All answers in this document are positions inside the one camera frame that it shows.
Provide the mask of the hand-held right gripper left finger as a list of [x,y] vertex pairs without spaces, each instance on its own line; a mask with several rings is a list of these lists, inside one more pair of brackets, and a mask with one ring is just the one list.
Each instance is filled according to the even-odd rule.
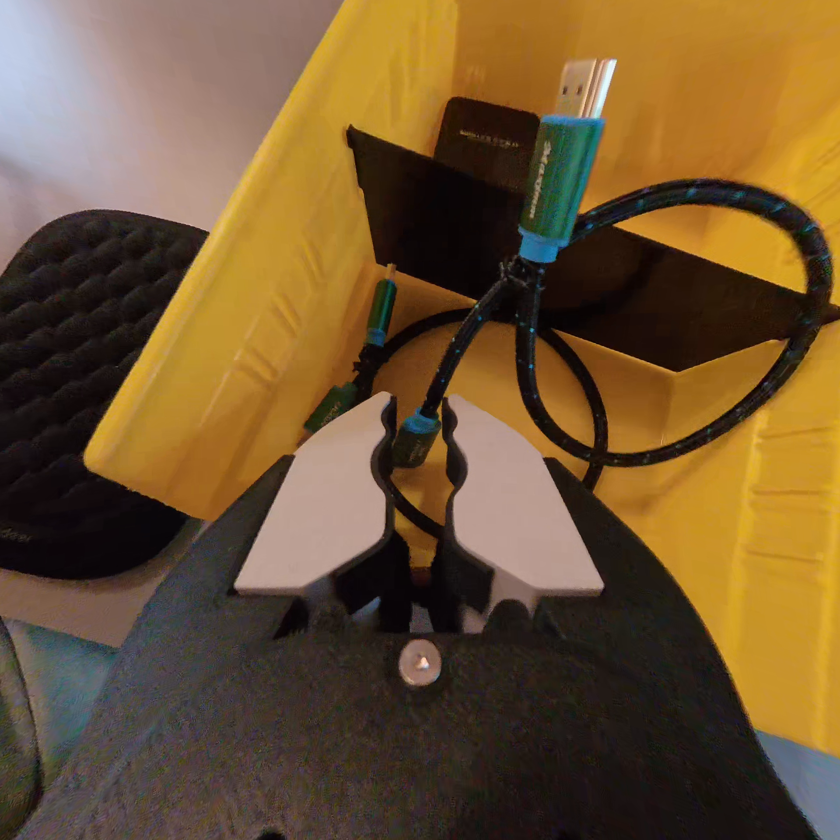
[[380,630],[408,631],[410,550],[389,488],[395,431],[396,398],[379,392],[299,447],[235,580],[238,595],[336,601],[350,615],[378,601]]

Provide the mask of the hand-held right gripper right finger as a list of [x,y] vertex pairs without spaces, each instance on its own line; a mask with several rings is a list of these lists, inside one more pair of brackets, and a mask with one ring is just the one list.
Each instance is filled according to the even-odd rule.
[[461,632],[481,633],[501,602],[517,602],[533,616],[544,598],[603,593],[541,453],[460,395],[442,408],[451,492],[441,564]]

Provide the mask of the yellow plastic bin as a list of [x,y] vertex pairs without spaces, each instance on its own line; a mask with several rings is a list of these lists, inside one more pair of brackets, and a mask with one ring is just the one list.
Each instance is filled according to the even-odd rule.
[[[87,447],[92,471],[215,519],[361,343],[376,265],[349,126],[428,154],[446,101],[551,110],[617,58],[584,207],[717,176],[804,207],[838,260],[838,2],[344,2]],[[838,322],[695,453],[605,469],[753,725],[838,755]]]

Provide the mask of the black square HDMI adapter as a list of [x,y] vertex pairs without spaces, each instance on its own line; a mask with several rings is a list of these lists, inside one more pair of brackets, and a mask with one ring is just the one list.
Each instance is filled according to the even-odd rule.
[[454,97],[447,101],[433,158],[483,182],[522,193],[539,131],[537,114]]

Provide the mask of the black mesh pad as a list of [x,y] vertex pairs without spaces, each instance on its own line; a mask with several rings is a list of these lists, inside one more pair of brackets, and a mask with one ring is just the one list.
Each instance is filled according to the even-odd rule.
[[208,232],[116,209],[58,217],[1,278],[1,566],[96,580],[152,560],[187,516],[83,454]]

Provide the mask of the black bin divider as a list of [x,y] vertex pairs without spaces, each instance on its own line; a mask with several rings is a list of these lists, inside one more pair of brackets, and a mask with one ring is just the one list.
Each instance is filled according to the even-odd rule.
[[[376,262],[478,299],[519,247],[522,197],[349,127]],[[670,371],[787,339],[804,294],[609,227],[548,267],[541,321]]]

